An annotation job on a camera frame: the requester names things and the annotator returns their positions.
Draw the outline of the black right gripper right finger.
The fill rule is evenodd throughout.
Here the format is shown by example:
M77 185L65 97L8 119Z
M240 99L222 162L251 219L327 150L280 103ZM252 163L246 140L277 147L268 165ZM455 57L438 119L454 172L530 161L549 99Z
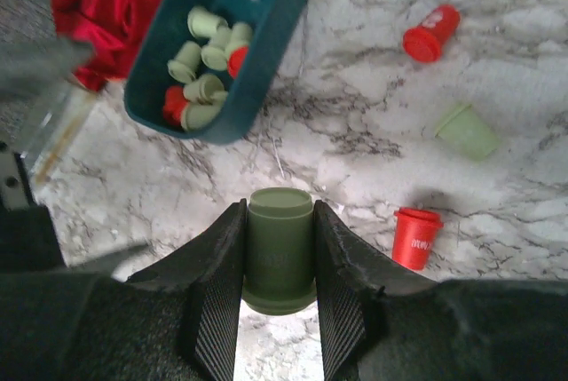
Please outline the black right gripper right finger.
M358 360L385 335L380 300L436 283L364 241L325 202L315 203L313 225L324 378L357 380Z

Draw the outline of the green capsule cluster top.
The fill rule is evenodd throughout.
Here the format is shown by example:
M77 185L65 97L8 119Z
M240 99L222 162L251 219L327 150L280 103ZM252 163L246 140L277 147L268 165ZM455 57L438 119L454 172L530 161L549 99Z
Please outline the green capsule cluster top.
M253 28L246 22L233 24L229 42L225 47L225 56L230 58L232 54L243 47L248 47L254 35Z

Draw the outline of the teal storage basket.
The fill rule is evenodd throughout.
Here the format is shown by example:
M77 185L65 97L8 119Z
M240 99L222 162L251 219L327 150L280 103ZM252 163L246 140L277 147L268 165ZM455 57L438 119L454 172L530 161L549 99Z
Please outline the teal storage basket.
M130 118L224 145L262 107L307 0L162 0L124 90Z

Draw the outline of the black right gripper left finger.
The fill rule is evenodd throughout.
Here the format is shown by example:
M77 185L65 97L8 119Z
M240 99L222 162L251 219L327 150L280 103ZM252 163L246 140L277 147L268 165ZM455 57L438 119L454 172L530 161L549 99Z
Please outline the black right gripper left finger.
M177 349L206 380L233 379L246 226L242 199L201 234L128 278L144 290L185 293Z

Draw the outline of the green capsule cluster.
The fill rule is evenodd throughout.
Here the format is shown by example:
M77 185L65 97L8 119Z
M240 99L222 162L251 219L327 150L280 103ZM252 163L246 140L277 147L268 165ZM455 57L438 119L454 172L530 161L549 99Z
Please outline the green capsule cluster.
M243 47L248 47L254 35L253 28L246 22L233 24L229 42L225 47L225 56L230 58L232 54Z
M227 57L225 47L229 42L231 29L219 28L209 39L208 43L201 48L201 59L204 65L216 71L227 69Z
M183 96L190 102L208 105L214 102L216 92L224 90L225 87L217 76L204 74L183 87Z

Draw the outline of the red capsule mid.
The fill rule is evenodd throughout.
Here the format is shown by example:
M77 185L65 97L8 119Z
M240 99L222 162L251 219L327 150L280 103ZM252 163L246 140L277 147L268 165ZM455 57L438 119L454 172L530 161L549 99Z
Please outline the red capsule mid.
M231 78L236 78L241 70L241 66L246 59L248 46L242 46L234 50L227 60L227 72Z
M188 105L188 100L185 98L183 90L181 85L172 85L165 92L162 116L165 122L171 126L181 126L181 115Z

